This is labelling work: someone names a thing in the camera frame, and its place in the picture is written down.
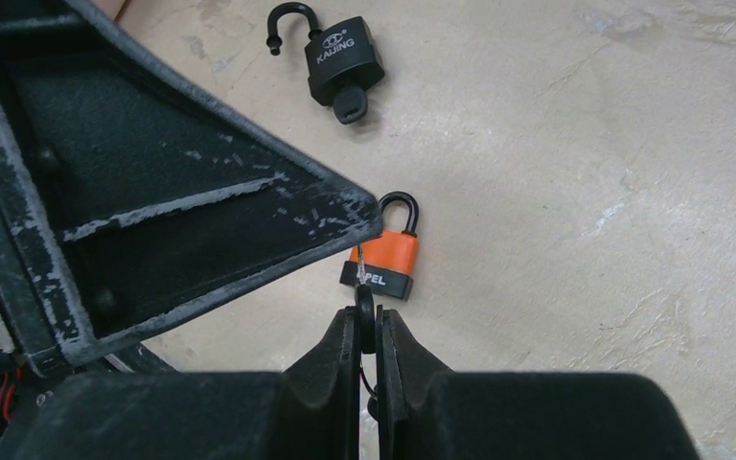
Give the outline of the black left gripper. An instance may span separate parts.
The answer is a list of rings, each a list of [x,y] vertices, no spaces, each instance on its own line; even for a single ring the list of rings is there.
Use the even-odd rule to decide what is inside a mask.
[[[175,459],[178,442],[166,429],[172,421],[161,414],[143,414],[131,402],[141,395],[141,380],[170,372],[172,367],[142,344],[108,354],[78,368],[84,380],[103,380],[110,388],[102,396],[82,394],[76,382],[66,401],[46,410],[29,401],[10,425],[12,392],[20,384],[22,366],[12,356],[9,331],[0,316],[0,459]],[[125,387],[122,373],[137,375]]]

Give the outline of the black key bunch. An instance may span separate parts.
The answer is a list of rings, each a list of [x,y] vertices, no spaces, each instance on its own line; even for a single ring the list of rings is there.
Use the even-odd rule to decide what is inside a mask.
[[[363,245],[356,247],[356,287],[355,302],[358,313],[360,328],[360,349],[363,355],[372,355],[376,352],[376,333],[375,333],[375,303],[373,293],[367,283],[367,270],[364,262]],[[363,363],[359,364],[360,379],[369,394],[367,403],[367,411],[375,420],[379,420],[379,398],[376,389],[369,383]]]

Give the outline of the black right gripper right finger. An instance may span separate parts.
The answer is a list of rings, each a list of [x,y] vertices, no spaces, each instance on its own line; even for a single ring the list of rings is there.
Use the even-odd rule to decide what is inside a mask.
[[[379,457],[468,459],[467,376],[413,335],[396,310],[378,310]]]

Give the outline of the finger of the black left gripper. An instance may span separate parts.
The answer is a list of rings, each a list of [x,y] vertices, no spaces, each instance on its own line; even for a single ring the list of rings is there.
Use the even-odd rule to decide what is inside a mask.
[[[0,1],[0,316],[49,377],[376,237],[372,194],[89,1]]]

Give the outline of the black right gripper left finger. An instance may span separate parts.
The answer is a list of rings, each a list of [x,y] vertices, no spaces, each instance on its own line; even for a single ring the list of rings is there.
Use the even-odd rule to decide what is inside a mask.
[[[357,459],[360,331],[339,310],[320,341],[283,372],[264,372],[262,459]]]

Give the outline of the single black-head key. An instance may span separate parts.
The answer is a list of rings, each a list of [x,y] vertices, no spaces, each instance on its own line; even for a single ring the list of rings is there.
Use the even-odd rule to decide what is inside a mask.
[[[353,124],[365,117],[368,99],[365,90],[357,85],[342,88],[333,99],[333,113],[342,125]]]

